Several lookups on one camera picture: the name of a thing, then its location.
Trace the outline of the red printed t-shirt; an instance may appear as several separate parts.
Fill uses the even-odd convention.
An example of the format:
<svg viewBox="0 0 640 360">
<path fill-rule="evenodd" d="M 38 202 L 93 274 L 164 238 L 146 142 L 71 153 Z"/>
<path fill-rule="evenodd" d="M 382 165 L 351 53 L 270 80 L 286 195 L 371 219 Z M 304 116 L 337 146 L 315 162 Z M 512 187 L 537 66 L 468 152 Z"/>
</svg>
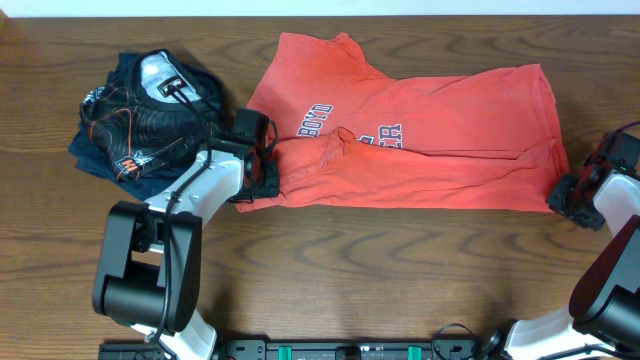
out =
<svg viewBox="0 0 640 360">
<path fill-rule="evenodd" d="M 543 212 L 569 169 L 537 64 L 391 78 L 347 34 L 284 33 L 249 107 L 272 119 L 280 190 L 240 205 Z"/>
</svg>

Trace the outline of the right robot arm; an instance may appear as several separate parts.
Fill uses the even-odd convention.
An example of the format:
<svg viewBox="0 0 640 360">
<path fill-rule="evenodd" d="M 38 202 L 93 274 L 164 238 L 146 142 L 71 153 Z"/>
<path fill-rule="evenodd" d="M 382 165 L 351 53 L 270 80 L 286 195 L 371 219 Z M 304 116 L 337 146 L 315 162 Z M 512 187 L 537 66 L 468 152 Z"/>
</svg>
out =
<svg viewBox="0 0 640 360">
<path fill-rule="evenodd" d="M 587 359 L 639 356 L 639 140 L 625 127 L 606 133 L 577 176 L 547 198 L 581 228 L 607 227 L 610 243 L 555 312 L 495 331 L 487 359 Z"/>
</svg>

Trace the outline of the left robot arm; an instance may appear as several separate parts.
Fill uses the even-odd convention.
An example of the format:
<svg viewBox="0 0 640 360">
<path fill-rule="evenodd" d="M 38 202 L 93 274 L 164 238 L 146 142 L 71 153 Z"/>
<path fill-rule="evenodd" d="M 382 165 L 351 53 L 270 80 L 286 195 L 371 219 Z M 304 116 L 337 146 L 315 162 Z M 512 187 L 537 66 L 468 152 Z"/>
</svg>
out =
<svg viewBox="0 0 640 360">
<path fill-rule="evenodd" d="M 231 128 L 207 138 L 189 169 L 142 203 L 121 201 L 107 217 L 92 305 L 96 313 L 144 337 L 103 343 L 101 359 L 197 359 L 215 356 L 217 332 L 196 306 L 203 229 L 227 201 L 278 191 L 275 123 L 238 111 Z"/>
</svg>

